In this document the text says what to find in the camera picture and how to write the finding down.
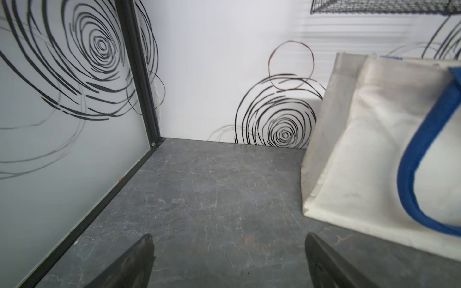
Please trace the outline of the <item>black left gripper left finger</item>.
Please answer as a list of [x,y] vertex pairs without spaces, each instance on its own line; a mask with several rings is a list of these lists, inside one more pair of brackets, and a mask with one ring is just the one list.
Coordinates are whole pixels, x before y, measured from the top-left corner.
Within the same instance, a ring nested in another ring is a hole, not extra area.
[[154,242],[145,234],[86,288],[147,288],[155,261]]

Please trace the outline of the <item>white bag with blue handles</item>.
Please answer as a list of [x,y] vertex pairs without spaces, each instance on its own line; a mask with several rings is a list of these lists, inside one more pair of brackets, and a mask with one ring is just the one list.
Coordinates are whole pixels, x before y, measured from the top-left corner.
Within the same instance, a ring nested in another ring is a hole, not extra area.
[[403,154],[460,65],[337,54],[301,164],[303,215],[460,260],[460,237],[411,218],[397,192]]

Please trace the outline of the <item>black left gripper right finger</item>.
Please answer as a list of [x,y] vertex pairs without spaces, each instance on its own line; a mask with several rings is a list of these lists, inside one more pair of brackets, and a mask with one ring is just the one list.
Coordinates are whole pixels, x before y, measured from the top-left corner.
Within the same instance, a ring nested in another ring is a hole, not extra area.
[[315,288],[376,288],[377,285],[317,234],[305,240],[306,258]]

